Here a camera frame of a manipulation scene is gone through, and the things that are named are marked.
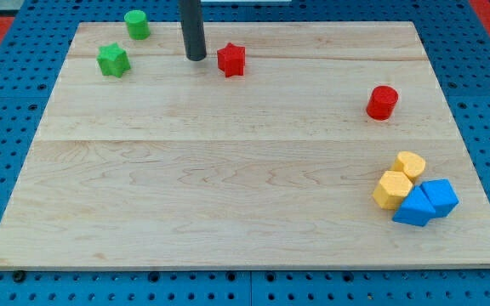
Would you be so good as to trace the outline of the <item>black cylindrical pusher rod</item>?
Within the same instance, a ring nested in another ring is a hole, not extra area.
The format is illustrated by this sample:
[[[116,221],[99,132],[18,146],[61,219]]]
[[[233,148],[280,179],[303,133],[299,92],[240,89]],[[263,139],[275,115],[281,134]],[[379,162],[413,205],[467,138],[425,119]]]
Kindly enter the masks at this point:
[[[186,58],[201,61],[207,56],[200,0],[179,0],[179,14]]]

